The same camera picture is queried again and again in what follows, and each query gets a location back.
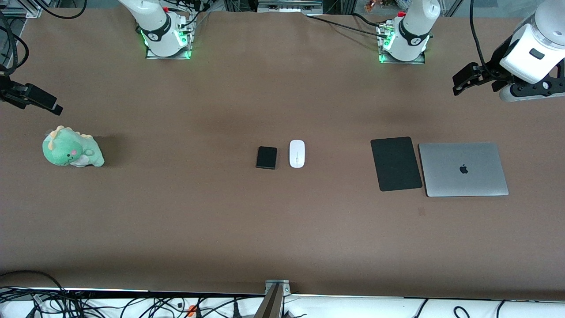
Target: laptop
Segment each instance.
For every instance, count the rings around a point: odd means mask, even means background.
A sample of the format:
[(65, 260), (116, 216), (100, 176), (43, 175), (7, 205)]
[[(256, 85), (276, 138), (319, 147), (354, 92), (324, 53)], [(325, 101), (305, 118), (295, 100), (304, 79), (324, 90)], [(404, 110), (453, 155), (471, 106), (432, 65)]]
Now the laptop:
[(430, 197), (508, 195), (494, 143), (419, 144)]

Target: stuffed animal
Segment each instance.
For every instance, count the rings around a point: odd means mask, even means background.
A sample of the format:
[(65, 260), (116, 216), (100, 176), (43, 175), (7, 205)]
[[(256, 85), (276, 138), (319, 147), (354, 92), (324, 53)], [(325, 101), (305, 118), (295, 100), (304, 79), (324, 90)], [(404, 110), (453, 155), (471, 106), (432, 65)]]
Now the stuffed animal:
[(104, 164), (102, 152), (94, 138), (81, 135), (69, 127), (57, 127), (43, 141), (43, 154), (54, 165), (84, 167)]

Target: brown table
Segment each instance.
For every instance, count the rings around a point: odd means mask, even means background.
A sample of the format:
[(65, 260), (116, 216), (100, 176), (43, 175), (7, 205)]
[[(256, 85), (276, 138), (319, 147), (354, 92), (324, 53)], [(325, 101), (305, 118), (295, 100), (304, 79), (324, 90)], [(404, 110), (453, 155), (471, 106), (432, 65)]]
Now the brown table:
[[(478, 19), (484, 52), (517, 22)], [(452, 96), (477, 60), (467, 19), (437, 22), (425, 66), (381, 65), (370, 36), (301, 14), (210, 14), (189, 61), (143, 59), (133, 29), (122, 7), (26, 26), (13, 78), (64, 112), (0, 108), (3, 270), (74, 287), (260, 292), (287, 278), (301, 293), (565, 299), (564, 99)], [(48, 163), (41, 142), (60, 124), (94, 135), (105, 166)], [(370, 140), (396, 136), (496, 142), (510, 195), (380, 192)], [(287, 163), (292, 139), (303, 169)], [(255, 168), (260, 145), (279, 149), (277, 170)]]

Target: black mouse pad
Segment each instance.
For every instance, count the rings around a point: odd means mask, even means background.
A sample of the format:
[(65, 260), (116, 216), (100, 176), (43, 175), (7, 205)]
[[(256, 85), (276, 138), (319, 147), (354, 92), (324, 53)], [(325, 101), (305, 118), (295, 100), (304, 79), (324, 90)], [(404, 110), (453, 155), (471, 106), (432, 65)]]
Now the black mouse pad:
[(422, 187), (420, 170), (410, 137), (371, 140), (381, 191)]

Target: mouse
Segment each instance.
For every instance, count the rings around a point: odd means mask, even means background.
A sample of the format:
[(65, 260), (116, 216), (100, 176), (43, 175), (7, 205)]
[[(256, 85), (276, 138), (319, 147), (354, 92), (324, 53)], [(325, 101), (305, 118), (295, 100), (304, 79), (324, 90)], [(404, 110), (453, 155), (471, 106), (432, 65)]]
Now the mouse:
[(306, 158), (306, 148), (304, 141), (293, 140), (290, 142), (289, 153), (289, 163), (293, 168), (304, 167), (304, 161)]

